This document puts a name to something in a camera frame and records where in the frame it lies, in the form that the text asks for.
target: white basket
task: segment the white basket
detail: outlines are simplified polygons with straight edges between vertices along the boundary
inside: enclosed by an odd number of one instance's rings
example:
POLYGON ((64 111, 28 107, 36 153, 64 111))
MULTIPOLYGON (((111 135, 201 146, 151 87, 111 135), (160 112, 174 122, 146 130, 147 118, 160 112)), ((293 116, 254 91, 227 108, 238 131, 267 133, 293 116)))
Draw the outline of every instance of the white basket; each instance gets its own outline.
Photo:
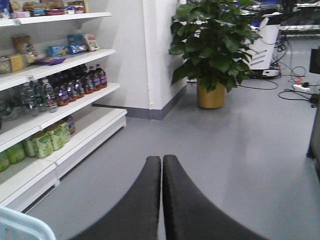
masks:
POLYGON ((57 240, 43 221, 0 206, 0 240, 57 240))

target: white machine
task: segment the white machine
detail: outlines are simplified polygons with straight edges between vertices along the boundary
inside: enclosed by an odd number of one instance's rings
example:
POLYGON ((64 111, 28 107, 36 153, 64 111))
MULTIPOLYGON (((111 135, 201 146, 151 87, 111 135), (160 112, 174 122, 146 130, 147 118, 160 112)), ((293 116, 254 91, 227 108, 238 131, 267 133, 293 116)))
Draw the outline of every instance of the white machine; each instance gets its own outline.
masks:
POLYGON ((252 55, 249 63, 250 69, 253 71, 253 78, 268 78, 272 79, 279 76, 280 69, 271 66, 275 44, 277 42, 280 23, 292 16, 291 13, 274 12, 265 14, 256 28, 257 33, 261 36, 250 44, 248 53, 252 55))

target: white shelf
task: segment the white shelf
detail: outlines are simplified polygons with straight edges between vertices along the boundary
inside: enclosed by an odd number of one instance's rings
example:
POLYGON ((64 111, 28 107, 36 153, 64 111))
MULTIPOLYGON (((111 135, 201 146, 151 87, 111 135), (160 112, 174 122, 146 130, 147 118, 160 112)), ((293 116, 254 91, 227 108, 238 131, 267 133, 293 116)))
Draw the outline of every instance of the white shelf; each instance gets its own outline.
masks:
POLYGON ((12 73, 0 75, 0 91, 24 84, 28 78, 20 75, 13 75, 12 73))
POLYGON ((24 116, 10 122, 3 122, 0 130, 0 152, 19 143, 38 131, 43 130, 51 124, 54 124, 60 119, 73 114, 118 88, 120 88, 120 84, 108 83, 106 88, 95 91, 91 94, 86 94, 83 98, 71 102, 66 106, 58 107, 57 112, 45 112, 37 117, 24 116))
POLYGON ((114 49, 101 49, 99 51, 91 52, 82 52, 74 55, 67 55, 66 60, 63 63, 45 66, 45 65, 32 65, 21 71, 17 71, 13 75, 26 76, 33 79, 41 79, 51 74, 61 72, 78 66, 80 64, 85 64, 96 59, 100 59, 111 54, 114 54, 116 51, 114 49))
POLYGON ((34 16, 34 17, 22 17, 14 19, 1 19, 1 27, 19 26, 25 24, 37 24, 47 22, 59 22, 67 20, 90 20, 95 18, 111 17, 110 12, 91 12, 91 13, 80 13, 80 14, 64 14, 54 16, 34 16))
POLYGON ((13 19, 0 19, 0 28, 14 26, 16 23, 13 19))
POLYGON ((76 130, 71 136, 71 140, 67 142, 63 148, 53 152, 50 156, 44 159, 54 162, 57 166, 60 166, 65 161, 72 159, 73 155, 77 155, 77 157, 72 160, 71 164, 67 164, 69 167, 58 169, 57 175, 61 178, 66 172, 85 158, 114 132, 119 128, 124 127, 126 124, 126 114, 127 111, 125 109, 93 106, 76 112, 73 116, 76 130), (112 126, 118 122, 120 122, 120 125, 113 128, 112 126), (103 133, 103 141, 99 142, 96 137, 101 133, 103 133))
POLYGON ((9 205, 55 168, 53 162, 30 157, 11 165, 0 173, 0 205, 9 205))
POLYGON ((93 60, 97 60, 111 54, 114 54, 116 51, 114 49, 101 49, 99 51, 92 52, 83 52, 75 55, 67 55, 66 60, 63 63, 52 65, 52 66, 43 66, 43 65, 32 65, 27 68, 0 75, 0 91, 18 86, 23 83, 27 83, 31 79, 41 79, 46 76, 61 72, 73 68, 75 66, 86 64, 93 60))

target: gold plant pot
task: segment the gold plant pot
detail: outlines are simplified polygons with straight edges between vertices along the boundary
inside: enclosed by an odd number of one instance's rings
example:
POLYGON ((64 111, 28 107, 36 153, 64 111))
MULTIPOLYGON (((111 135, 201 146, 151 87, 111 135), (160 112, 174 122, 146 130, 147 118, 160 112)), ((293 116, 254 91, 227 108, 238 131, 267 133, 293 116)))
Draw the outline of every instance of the gold plant pot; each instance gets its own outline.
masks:
POLYGON ((205 109, 216 109, 224 105, 226 88, 221 83, 217 83, 215 90, 207 92, 207 89, 202 88, 197 80, 196 89, 199 107, 205 109))

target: gray baseboard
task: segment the gray baseboard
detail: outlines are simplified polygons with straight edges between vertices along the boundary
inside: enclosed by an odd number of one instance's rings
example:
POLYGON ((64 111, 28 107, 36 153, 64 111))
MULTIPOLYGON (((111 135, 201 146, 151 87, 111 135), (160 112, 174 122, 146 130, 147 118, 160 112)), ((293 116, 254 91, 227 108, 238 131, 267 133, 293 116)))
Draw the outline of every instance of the gray baseboard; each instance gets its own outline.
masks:
POLYGON ((128 118, 163 120, 177 102, 187 93, 187 86, 184 86, 162 109, 146 109, 138 107, 125 107, 115 105, 93 104, 96 107, 108 107, 126 109, 128 118))

